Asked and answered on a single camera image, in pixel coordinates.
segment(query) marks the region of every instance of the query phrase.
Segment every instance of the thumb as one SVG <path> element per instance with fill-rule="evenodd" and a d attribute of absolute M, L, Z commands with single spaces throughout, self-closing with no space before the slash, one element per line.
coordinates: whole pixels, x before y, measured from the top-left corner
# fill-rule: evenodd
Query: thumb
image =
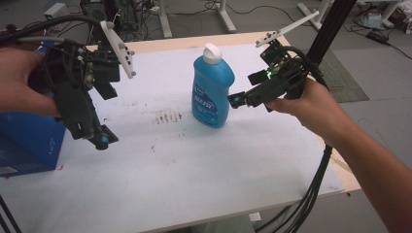
<path fill-rule="evenodd" d="M 264 105 L 276 112 L 283 113 L 283 114 L 290 114 L 294 115 L 293 113 L 293 103 L 295 100 L 289 100 L 289 99 L 274 99 L 272 101 L 269 101 L 265 103 Z"/>

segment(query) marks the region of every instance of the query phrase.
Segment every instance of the blue bottle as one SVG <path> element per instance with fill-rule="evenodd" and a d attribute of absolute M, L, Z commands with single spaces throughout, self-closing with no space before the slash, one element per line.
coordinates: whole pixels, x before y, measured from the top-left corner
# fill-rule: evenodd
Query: blue bottle
<path fill-rule="evenodd" d="M 227 95 L 234 82 L 234 74 L 222 59 L 216 46 L 205 45 L 203 55 L 193 63 L 194 81 L 191 109 L 194 117 L 213 128 L 221 128 L 226 122 L 229 103 Z"/>

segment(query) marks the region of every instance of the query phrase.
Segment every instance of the table surface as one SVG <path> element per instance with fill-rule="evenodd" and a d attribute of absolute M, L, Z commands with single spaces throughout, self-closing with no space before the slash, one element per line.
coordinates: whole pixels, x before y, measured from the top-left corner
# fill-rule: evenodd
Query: table surface
<path fill-rule="evenodd" d="M 253 45 L 263 35 L 129 44 L 138 75 L 129 80 L 122 73 L 117 98 L 90 92 L 100 120 L 120 141 L 98 151 L 66 132 L 59 169 L 0 180 L 22 230 L 167 230 L 301 199 L 323 148 L 294 117 L 245 107 L 212 129 L 190 112 L 192 62 L 204 44 L 222 49 L 235 73 L 233 93 L 250 89 L 247 75 L 266 68 Z M 331 159 L 335 169 L 327 169 L 321 195 L 357 188 L 340 159 Z"/>

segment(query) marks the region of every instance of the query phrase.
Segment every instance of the blue box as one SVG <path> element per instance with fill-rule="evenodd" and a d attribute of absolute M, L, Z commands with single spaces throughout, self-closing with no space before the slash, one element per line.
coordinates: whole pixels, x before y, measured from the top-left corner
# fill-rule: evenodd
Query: blue box
<path fill-rule="evenodd" d="M 53 117 L 0 113 L 0 177 L 54 170 L 65 129 Z"/>

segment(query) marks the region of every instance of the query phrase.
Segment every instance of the forearm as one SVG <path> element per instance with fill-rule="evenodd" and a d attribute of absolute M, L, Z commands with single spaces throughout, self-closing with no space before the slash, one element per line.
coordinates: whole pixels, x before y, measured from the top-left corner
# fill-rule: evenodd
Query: forearm
<path fill-rule="evenodd" d="M 391 232 L 412 232 L 412 172 L 354 123 L 333 144 Z"/>

